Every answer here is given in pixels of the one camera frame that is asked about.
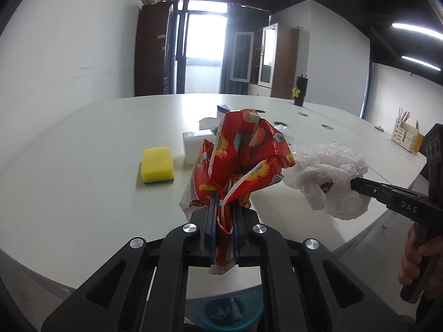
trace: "floor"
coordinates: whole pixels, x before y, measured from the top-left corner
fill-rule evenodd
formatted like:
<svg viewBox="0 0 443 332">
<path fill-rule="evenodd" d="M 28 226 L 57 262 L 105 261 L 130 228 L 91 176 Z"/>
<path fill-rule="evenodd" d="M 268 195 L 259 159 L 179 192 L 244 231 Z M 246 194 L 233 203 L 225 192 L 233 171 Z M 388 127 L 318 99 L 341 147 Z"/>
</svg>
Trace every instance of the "floor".
<svg viewBox="0 0 443 332">
<path fill-rule="evenodd" d="M 428 182 L 419 175 L 411 189 L 427 195 Z M 382 224 L 389 217 L 393 219 L 384 228 Z M 411 225 L 410 219 L 388 212 L 351 252 L 342 257 L 342 262 L 395 312 L 415 318 L 417 304 L 411 305 L 400 298 L 402 286 L 397 280 L 400 257 Z"/>
<path fill-rule="evenodd" d="M 419 176 L 412 189 L 427 193 L 427 181 Z M 414 318 L 416 305 L 400 299 L 401 285 L 397 280 L 400 256 L 412 222 L 394 214 L 384 228 L 382 224 L 390 215 L 388 212 L 378 221 L 362 241 L 342 257 L 342 261 L 398 314 Z M 45 318 L 70 293 L 68 290 L 56 291 L 47 282 L 45 288 L 42 287 L 35 276 L 3 252 L 0 252 L 0 275 L 16 304 L 38 330 Z"/>
</svg>

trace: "black tumbler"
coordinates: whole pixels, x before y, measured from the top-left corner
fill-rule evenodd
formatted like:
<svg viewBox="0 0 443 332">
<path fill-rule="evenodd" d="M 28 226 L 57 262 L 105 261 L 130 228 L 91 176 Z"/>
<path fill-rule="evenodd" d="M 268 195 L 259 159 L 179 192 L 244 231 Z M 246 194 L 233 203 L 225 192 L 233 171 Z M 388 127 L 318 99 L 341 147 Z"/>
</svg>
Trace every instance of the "black tumbler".
<svg viewBox="0 0 443 332">
<path fill-rule="evenodd" d="M 294 97 L 294 105 L 303 106 L 304 97 L 306 96 L 307 78 L 302 76 L 295 80 L 295 90 L 299 90 L 298 97 Z"/>
</svg>

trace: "white foam box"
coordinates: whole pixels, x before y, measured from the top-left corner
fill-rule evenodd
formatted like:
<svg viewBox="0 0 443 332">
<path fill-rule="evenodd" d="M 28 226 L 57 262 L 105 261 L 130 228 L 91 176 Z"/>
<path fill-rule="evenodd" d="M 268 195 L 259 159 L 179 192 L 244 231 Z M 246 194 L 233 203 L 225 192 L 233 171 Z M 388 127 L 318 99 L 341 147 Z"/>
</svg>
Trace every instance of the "white foam box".
<svg viewBox="0 0 443 332">
<path fill-rule="evenodd" d="M 214 131 L 218 128 L 221 118 L 205 117 L 199 121 L 199 130 L 210 129 Z"/>
<path fill-rule="evenodd" d="M 199 156 L 203 140 L 215 143 L 215 135 L 210 129 L 197 132 L 183 132 L 183 147 L 185 149 L 185 164 L 193 165 Z"/>
</svg>

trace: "red plastic bag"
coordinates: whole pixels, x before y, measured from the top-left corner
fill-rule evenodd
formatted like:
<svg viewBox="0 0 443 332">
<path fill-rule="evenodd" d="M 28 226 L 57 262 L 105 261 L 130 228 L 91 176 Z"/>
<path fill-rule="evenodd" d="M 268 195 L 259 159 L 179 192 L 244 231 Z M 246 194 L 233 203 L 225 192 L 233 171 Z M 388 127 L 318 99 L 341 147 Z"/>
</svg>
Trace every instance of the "red plastic bag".
<svg viewBox="0 0 443 332">
<path fill-rule="evenodd" d="M 229 203 L 239 199 L 241 206 L 250 207 L 251 192 L 280 182 L 281 169 L 295 161 L 283 134 L 254 110 L 226 113 L 216 141 L 203 142 L 180 207 L 190 219 L 194 210 L 209 206 L 212 191 L 218 191 L 215 262 L 221 268 L 213 272 L 224 273 L 233 266 Z"/>
</svg>

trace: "white plastic bag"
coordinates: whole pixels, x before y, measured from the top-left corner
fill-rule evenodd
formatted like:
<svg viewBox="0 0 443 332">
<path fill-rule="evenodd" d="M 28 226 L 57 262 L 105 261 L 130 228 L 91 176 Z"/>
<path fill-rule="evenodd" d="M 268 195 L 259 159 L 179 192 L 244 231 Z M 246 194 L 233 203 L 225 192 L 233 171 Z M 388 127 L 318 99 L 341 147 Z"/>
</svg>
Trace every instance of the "white plastic bag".
<svg viewBox="0 0 443 332">
<path fill-rule="evenodd" d="M 354 219 L 368 210 L 370 197 L 351 190 L 351 180 L 368 171 L 365 159 L 347 147 L 291 146 L 296 164 L 284 171 L 286 186 L 300 190 L 313 211 Z"/>
</svg>

